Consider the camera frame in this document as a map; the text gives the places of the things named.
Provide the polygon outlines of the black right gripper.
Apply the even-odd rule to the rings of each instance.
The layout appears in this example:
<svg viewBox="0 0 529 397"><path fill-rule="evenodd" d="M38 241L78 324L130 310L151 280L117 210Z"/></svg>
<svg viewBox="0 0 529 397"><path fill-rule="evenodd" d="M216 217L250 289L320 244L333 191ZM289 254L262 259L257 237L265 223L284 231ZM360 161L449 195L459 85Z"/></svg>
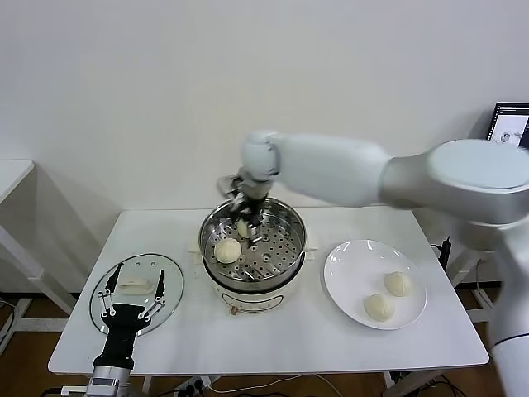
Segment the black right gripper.
<svg viewBox="0 0 529 397"><path fill-rule="evenodd" d="M228 209L230 218L233 220L239 220L249 218L249 244L250 246L256 246L257 243L262 239L262 209L265 200L268 195L264 195L258 198L252 198L247 194L243 196L235 196L229 201Z"/></svg>

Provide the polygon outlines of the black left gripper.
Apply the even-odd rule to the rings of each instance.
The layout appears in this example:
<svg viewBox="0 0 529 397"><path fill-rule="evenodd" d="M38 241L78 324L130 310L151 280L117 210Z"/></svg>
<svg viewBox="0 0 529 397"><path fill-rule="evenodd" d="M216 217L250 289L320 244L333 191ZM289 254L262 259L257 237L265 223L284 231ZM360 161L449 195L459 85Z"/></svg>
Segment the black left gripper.
<svg viewBox="0 0 529 397"><path fill-rule="evenodd" d="M146 328L150 320L165 306L164 270L160 271L155 298L146 308L133 304L113 304L112 295L122 267L123 263L120 262L108 277L104 289L98 291L101 318L108 327L108 335L102 354L93 361L94 367L133 367L132 353L136 334Z"/></svg>

